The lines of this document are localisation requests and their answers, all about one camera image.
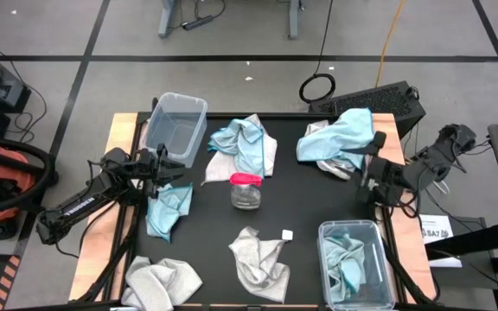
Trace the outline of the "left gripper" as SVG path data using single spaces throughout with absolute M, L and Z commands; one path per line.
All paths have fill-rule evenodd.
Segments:
M 140 149 L 136 153 L 137 159 L 134 166 L 133 179 L 145 182 L 145 194 L 149 197 L 157 197 L 157 189 L 170 184 L 172 181 L 183 177 L 182 170 L 165 170 L 159 172 L 159 168 L 184 168 L 184 164 L 169 158 L 166 146 L 160 143 L 156 151 Z

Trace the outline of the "grey waffle microfiber towel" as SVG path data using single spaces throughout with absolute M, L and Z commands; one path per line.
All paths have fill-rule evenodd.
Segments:
M 235 258 L 238 279 L 248 293 L 284 303 L 290 267 L 278 261 L 285 242 L 260 240 L 259 231 L 246 226 L 228 246 Z
M 312 135 L 314 132 L 321 130 L 329 126 L 329 122 L 327 120 L 322 120 L 318 122 L 314 122 L 309 124 L 305 131 L 305 136 Z M 325 161 L 317 161 L 317 167 L 322 171 L 331 173 L 336 177 L 348 181 L 351 178 L 351 174 L 356 170 L 356 166 L 347 160 L 325 160 Z
M 125 280 L 121 303 L 140 311 L 172 311 L 203 284 L 187 262 L 164 258 L 151 263 L 148 257 L 140 256 L 131 262 Z

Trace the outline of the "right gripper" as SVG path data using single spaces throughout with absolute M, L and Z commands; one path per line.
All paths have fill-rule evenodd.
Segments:
M 373 141 L 357 149 L 344 149 L 343 152 L 351 154 L 378 154 L 384 147 L 386 133 L 377 131 Z M 361 204 L 373 204 L 374 192 L 380 197 L 400 197 L 404 188 L 400 185 L 403 165 L 391 162 L 376 155 L 367 158 L 364 171 L 364 186 L 359 186 L 356 191 L 356 201 Z

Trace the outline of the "black computer tower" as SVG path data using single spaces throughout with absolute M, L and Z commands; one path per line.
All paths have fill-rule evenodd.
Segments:
M 418 89 L 406 81 L 324 99 L 310 104 L 309 112 L 339 117 L 352 108 L 368 108 L 372 113 L 391 113 L 399 138 L 403 138 L 425 115 Z

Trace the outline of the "glass jar with pink lid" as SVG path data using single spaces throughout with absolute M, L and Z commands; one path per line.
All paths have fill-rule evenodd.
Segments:
M 230 177 L 231 202 L 240 210 L 258 209 L 261 204 L 262 177 L 248 173 L 234 173 Z

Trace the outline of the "black frame strut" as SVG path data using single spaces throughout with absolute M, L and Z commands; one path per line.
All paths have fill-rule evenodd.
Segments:
M 410 275 L 406 272 L 403 265 L 396 258 L 393 251 L 390 249 L 387 241 L 382 239 L 382 244 L 384 252 L 386 254 L 387 261 L 391 264 L 394 274 L 399 277 L 400 281 L 407 288 L 411 297 L 417 304 L 435 304 L 435 302 L 428 298 L 425 293 L 420 289 L 420 287 L 412 280 Z
M 82 295 L 80 298 L 77 298 L 75 301 L 94 302 L 101 289 L 104 288 L 107 281 L 112 278 L 112 276 L 114 275 L 114 271 L 117 268 L 122 257 L 133 248 L 134 240 L 136 237 L 137 218 L 139 210 L 140 210 L 139 205 L 135 205 L 133 207 L 131 224 L 123 242 L 115 251 L 112 252 L 111 259 L 104 267 L 102 272 L 99 274 L 96 281 L 90 286 L 90 288 L 86 291 L 84 295 Z

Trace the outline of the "grey desk leg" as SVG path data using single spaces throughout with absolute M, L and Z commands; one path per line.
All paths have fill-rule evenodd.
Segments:
M 298 11 L 299 11 L 299 0 L 289 0 L 289 34 L 288 38 L 290 40 L 296 40 L 298 38 Z
M 161 2 L 162 2 L 162 12 L 161 12 L 161 19 L 159 22 L 158 36 L 163 39 L 168 36 L 169 25 L 174 15 L 176 0 L 161 0 Z

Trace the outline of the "light blue microfiber towel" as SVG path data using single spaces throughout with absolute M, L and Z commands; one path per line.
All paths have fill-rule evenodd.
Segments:
M 157 189 L 157 198 L 148 198 L 145 217 L 146 232 L 150 237 L 162 238 L 168 243 L 176 221 L 189 214 L 193 196 L 193 184 L 173 187 L 167 184 Z
M 324 240 L 326 266 L 330 280 L 330 297 L 334 304 L 358 295 L 366 282 L 364 243 L 347 233 Z
M 207 150 L 233 156 L 233 164 L 242 173 L 265 176 L 265 130 L 257 114 L 234 118 L 227 127 L 213 133 Z
M 366 147 L 374 139 L 374 119 L 368 108 L 352 108 L 343 112 L 332 124 L 328 120 L 308 124 L 297 142 L 300 162 L 332 160 L 349 168 L 361 168 L 364 155 L 349 149 Z

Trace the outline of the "white paper sheet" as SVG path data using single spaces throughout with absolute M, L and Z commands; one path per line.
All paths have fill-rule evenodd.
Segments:
M 452 238 L 450 219 L 445 215 L 420 214 L 421 232 L 425 244 Z M 454 257 L 430 260 L 431 268 L 462 268 L 462 262 Z

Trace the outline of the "blue and white cloth pile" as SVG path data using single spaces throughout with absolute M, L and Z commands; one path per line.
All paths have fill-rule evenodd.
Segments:
M 265 130 L 264 145 L 265 145 L 265 176 L 272 176 L 274 171 L 274 163 L 278 142 L 272 138 Z M 214 151 L 214 156 L 210 160 L 205 170 L 205 182 L 228 181 L 234 173 L 242 173 L 236 169 L 233 164 L 233 156 L 225 155 Z

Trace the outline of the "black power strip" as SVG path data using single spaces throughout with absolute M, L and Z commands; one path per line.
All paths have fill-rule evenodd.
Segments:
M 204 17 L 196 19 L 192 22 L 184 22 L 182 24 L 182 28 L 186 31 L 189 31 L 189 30 L 198 28 L 202 25 L 205 25 L 207 23 L 210 23 L 211 21 L 213 21 L 213 19 L 214 19 L 214 17 L 212 15 L 204 16 Z

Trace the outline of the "clear plastic bin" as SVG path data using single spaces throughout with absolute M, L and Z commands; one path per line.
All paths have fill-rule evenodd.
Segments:
M 144 146 L 156 151 L 162 144 L 168 158 L 191 168 L 207 129 L 208 103 L 175 92 L 164 93 L 146 127 Z
M 330 297 L 324 240 L 347 233 L 364 243 L 364 271 L 366 282 L 357 296 L 334 304 Z M 379 227 L 371 220 L 326 221 L 318 228 L 317 247 L 322 276 L 322 292 L 326 305 L 332 311 L 392 311 L 395 305 L 394 290 L 390 285 L 388 264 Z

